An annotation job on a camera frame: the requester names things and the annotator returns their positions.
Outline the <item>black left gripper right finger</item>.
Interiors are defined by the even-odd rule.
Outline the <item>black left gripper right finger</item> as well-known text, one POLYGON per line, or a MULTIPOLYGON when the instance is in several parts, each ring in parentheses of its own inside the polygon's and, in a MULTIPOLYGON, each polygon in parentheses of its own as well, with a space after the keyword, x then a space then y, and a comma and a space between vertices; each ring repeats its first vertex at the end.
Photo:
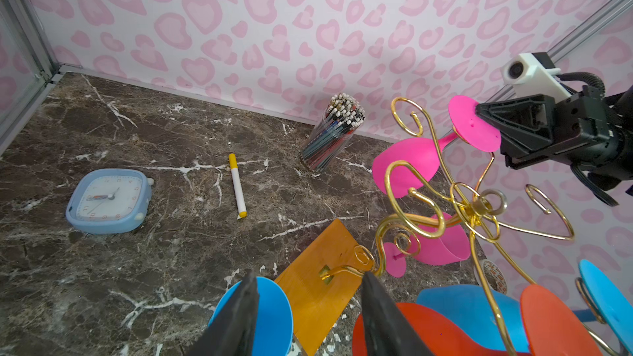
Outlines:
POLYGON ((361 288, 368 355, 432 355, 377 277, 366 272, 361 288))

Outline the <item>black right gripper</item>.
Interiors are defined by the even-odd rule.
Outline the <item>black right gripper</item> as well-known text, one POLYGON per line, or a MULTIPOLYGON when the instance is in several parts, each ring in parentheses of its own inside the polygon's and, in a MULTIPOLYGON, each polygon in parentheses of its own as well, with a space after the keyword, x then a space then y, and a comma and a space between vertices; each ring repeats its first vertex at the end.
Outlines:
POLYGON ((577 166, 597 183, 632 179, 632 90, 606 97, 584 86, 557 105, 553 97, 532 95, 478 104, 476 114, 502 131, 509 168, 552 160, 577 166))

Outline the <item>pink wine glass back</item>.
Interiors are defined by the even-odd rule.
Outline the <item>pink wine glass back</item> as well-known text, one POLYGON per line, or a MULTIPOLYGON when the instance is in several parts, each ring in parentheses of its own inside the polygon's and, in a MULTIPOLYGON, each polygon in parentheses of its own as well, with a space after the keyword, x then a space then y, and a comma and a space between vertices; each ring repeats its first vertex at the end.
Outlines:
POLYGON ((404 124, 397 115, 397 105, 406 102, 422 112, 420 105, 405 97, 397 97, 391 103, 392 115, 401 128, 410 135, 380 153, 372 164, 374 182, 382 193, 392 191, 395 198, 400 199, 408 195, 409 189, 419 189, 423 181, 419 180, 410 170, 399 166, 393 169, 390 182, 386 182, 387 168, 394 162, 404 160, 413 166, 425 181, 430 181, 440 169, 440 153, 457 138, 484 153, 495 153, 500 149, 501 134, 499 130, 480 119, 476 114, 478 102, 470 97, 456 96, 448 103, 448 114, 453 123, 453 133, 434 141, 425 138, 424 127, 416 112, 412 118, 418 126, 414 131, 404 124))

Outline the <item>pink wine glass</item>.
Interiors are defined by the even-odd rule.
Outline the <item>pink wine glass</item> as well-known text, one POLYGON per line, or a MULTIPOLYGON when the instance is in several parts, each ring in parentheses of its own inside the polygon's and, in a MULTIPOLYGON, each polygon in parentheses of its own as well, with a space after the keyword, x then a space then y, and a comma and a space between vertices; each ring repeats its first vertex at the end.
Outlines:
POLYGON ((397 105, 406 102, 422 112, 420 105, 405 97, 397 97, 391 103, 392 115, 401 128, 410 135, 380 153, 372 164, 374 182, 382 193, 392 191, 395 198, 400 199, 408 195, 409 189, 419 189, 423 181, 419 180, 410 170, 399 166, 393 169, 390 182, 386 182, 387 168, 394 162, 404 160, 413 166, 425 181, 430 181, 440 169, 440 153, 457 138, 484 153, 495 153, 500 149, 501 134, 499 130, 480 119, 476 114, 478 102, 470 97, 456 96, 448 103, 448 114, 453 123, 453 133, 434 141, 425 138, 424 127, 416 112, 412 118, 418 126, 414 131, 404 124, 397 115, 397 105))
POLYGON ((462 262, 471 257, 468 236, 458 224, 447 227, 439 238, 422 237, 403 230, 392 242, 384 242, 384 268, 394 278, 401 278, 407 271, 407 261, 441 266, 462 262))

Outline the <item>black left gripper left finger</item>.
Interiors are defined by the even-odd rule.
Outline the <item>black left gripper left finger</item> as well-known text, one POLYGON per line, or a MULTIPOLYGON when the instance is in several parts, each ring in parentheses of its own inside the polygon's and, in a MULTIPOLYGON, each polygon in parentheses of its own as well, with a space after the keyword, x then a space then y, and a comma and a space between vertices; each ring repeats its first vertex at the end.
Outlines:
POLYGON ((249 273, 187 355, 252 355, 260 295, 249 273))

